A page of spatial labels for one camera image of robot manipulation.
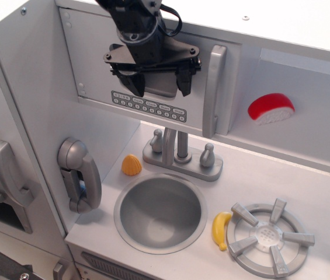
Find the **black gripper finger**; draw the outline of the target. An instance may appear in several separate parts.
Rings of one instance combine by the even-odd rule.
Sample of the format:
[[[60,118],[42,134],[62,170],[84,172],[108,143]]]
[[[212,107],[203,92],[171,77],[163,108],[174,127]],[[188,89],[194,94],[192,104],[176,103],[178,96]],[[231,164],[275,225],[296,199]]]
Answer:
[[[193,72],[189,68],[178,68],[176,71],[176,84],[184,97],[191,92],[192,76]]]
[[[116,76],[121,83],[135,96],[143,97],[145,92],[145,76],[134,71],[117,71]]]

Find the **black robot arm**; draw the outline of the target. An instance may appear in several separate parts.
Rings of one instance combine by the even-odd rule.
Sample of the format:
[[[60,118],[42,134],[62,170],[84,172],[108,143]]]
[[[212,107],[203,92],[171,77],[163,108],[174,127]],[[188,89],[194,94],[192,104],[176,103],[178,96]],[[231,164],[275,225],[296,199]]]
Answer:
[[[145,92],[146,74],[173,73],[183,96],[191,92],[192,77],[201,69],[199,48],[175,39],[182,21],[167,31],[161,12],[178,17],[161,1],[98,1],[110,13],[122,45],[112,44],[104,61],[111,73],[134,95]]]

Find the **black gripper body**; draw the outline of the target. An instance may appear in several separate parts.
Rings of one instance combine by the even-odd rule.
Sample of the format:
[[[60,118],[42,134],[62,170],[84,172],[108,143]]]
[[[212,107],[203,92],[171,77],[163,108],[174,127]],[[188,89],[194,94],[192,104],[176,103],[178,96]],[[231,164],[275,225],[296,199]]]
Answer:
[[[118,33],[122,44],[112,44],[103,59],[112,70],[123,74],[136,72],[175,72],[189,69],[194,75],[201,70],[198,47],[155,32],[144,37],[140,33]]]

